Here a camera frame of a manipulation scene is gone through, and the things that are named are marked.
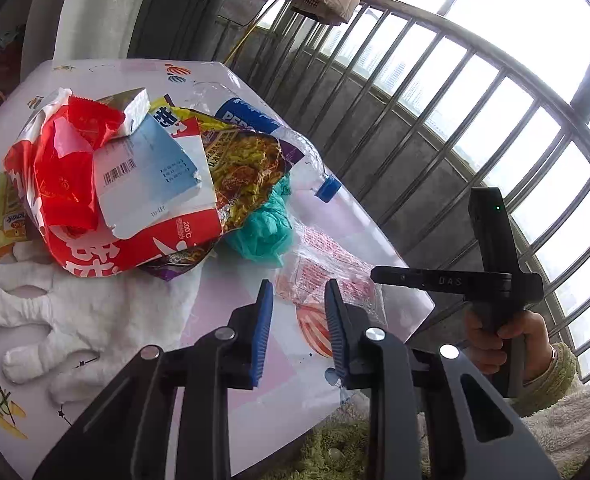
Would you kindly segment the green sleeve right forearm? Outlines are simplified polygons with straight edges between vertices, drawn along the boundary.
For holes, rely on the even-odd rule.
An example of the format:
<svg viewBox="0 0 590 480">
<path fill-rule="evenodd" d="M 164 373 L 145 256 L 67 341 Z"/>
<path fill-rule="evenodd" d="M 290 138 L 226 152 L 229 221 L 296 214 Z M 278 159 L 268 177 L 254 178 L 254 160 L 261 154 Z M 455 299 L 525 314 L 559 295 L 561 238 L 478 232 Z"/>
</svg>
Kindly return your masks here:
<svg viewBox="0 0 590 480">
<path fill-rule="evenodd" d="M 525 382 L 520 395 L 509 401 L 513 410 L 521 417 L 551 408 L 583 385 L 572 350 L 564 342 L 556 342 L 552 345 L 552 350 L 553 357 L 548 368 L 535 379 Z"/>
</svg>

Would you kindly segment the person's right hand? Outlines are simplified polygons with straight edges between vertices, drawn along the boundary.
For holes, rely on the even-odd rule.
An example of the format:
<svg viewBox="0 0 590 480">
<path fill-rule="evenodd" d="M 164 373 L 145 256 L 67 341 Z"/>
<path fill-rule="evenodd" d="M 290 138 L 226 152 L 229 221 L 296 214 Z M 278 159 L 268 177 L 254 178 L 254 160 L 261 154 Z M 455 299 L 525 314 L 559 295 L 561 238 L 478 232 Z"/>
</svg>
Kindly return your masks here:
<svg viewBox="0 0 590 480">
<path fill-rule="evenodd" d="M 495 333 L 484 330 L 480 318 L 472 311 L 464 315 L 469 347 L 466 355 L 485 375 L 493 375 L 508 359 L 508 344 L 523 337 L 525 344 L 523 382 L 542 376 L 556 355 L 550 344 L 545 319 L 539 314 L 522 311 Z"/>
</svg>

